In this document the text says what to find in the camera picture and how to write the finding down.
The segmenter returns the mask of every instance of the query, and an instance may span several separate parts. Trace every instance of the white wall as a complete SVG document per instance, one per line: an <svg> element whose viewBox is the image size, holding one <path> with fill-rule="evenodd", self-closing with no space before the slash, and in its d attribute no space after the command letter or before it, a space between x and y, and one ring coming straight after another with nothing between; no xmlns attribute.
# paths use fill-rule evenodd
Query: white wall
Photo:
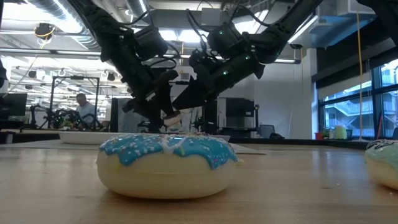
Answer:
<svg viewBox="0 0 398 224"><path fill-rule="evenodd" d="M254 101L260 106L261 124L274 125L286 138L313 138L318 124L317 97L311 81L311 75L316 72L314 65L315 51L309 50L303 67L301 64L266 66L262 78L254 83Z"/></svg>

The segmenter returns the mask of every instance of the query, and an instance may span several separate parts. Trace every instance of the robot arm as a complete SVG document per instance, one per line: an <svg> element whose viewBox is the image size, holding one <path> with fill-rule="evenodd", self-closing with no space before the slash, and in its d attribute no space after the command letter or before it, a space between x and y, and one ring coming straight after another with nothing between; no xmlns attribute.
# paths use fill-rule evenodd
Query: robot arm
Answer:
<svg viewBox="0 0 398 224"><path fill-rule="evenodd" d="M218 62L205 51L194 51L189 62L197 74L197 79L191 78L189 86L173 102L174 108L182 110L204 105L252 73L261 78L265 64L278 58L300 24L322 1L296 1L277 22L270 25L262 23L268 28L261 34L240 34L231 21L211 30L207 37L210 48L217 51L226 61ZM376 12L391 38L398 44L398 0L358 2Z"/></svg>
<svg viewBox="0 0 398 224"><path fill-rule="evenodd" d="M202 50L194 50L189 58L189 64L197 73L197 79L191 77L187 88L172 104L169 97L169 81L177 77L177 72L166 69L155 71L150 66L142 64L144 60L156 55L162 57L168 49L158 28L151 24L134 33L125 26L127 24L114 20L90 0L68 1L100 44L102 61L113 62L123 76L122 82L131 87L134 99L124 107L124 111L134 109L158 125L164 122L157 117L157 109L162 109L170 116L174 114L173 107L181 110L202 106L252 73L261 78L265 64L277 59L300 24L323 0L296 1L277 22L261 23L268 26L261 34L251 35L247 32L240 34L232 23L233 16L229 22L209 30L207 40L210 49L212 52L217 52L224 60L218 60L214 54L208 55L206 44L202 41ZM374 9L393 40L398 43L398 31L396 31L398 0L358 0L358 2ZM189 10L187 15L188 21L194 28L192 21L195 22L195 19ZM155 97L146 100L153 93Z"/></svg>
<svg viewBox="0 0 398 224"><path fill-rule="evenodd" d="M101 46L101 60L112 63L122 75L121 81L131 88L134 99L124 105L124 112L134 110L153 123L163 125L164 122L157 111L163 110L167 115L174 114L169 97L171 89L169 81L175 79L178 73L172 69L151 68L143 62L158 55L163 61L170 60L176 63L174 58L178 57L178 50L160 36L159 29L153 24L134 33L127 26L137 21L130 24L120 23L90 0L68 0L68 2L75 8ZM163 55L169 47L177 54L165 58ZM147 100L153 93L155 97Z"/></svg>

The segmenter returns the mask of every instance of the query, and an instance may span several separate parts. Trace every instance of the window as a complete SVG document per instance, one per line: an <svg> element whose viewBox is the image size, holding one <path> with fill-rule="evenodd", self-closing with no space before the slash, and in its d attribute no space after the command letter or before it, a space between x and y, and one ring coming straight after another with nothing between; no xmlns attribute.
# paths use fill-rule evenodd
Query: window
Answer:
<svg viewBox="0 0 398 224"><path fill-rule="evenodd" d="M394 129L398 127L398 92L390 91L383 93L383 122L384 122L384 135L392 137Z"/></svg>
<svg viewBox="0 0 398 224"><path fill-rule="evenodd" d="M343 90L341 92L338 92L338 93L335 93L333 95L327 96L323 100L324 101L328 101L328 100L338 99L338 98L341 98L341 97L344 97L344 96L354 95L354 94L359 93L360 88L361 88L361 85L356 85L354 87L348 88L348 89ZM371 80L362 83L362 92L371 91L371 89L372 89L372 81Z"/></svg>
<svg viewBox="0 0 398 224"><path fill-rule="evenodd" d="M398 59L380 66L382 87L398 83L397 74L396 74L398 72L397 69L398 69Z"/></svg>
<svg viewBox="0 0 398 224"><path fill-rule="evenodd" d="M360 135L359 98L325 105L325 127L337 125L353 130L353 136ZM373 101L370 96L362 99L362 136L374 137Z"/></svg>

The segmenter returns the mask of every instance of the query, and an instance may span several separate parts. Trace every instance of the desk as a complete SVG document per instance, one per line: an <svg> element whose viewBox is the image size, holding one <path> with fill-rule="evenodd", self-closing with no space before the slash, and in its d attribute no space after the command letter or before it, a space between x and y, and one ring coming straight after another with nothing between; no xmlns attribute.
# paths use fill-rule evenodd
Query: desk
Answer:
<svg viewBox="0 0 398 224"><path fill-rule="evenodd" d="M20 129L2 129L1 132L14 132L17 134L20 133L25 133L25 134L54 134L54 133L59 133L62 130L56 130L56 129L22 129L22 132L20 132Z"/></svg>
<svg viewBox="0 0 398 224"><path fill-rule="evenodd" d="M0 223L398 223L398 192L372 184L363 151L250 145L226 190L197 200L123 197L96 151L0 149Z"/></svg>

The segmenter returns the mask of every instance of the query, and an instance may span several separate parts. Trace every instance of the donut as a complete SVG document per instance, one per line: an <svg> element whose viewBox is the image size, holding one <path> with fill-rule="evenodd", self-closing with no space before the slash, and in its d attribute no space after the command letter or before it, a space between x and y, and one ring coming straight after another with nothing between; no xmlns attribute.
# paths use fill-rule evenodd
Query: donut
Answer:
<svg viewBox="0 0 398 224"><path fill-rule="evenodd" d="M398 141L377 140L366 148L365 162L370 178L398 190Z"/></svg>
<svg viewBox="0 0 398 224"><path fill-rule="evenodd" d="M223 139L128 134L99 147L98 176L113 192L138 198L199 198L231 183L242 161Z"/></svg>

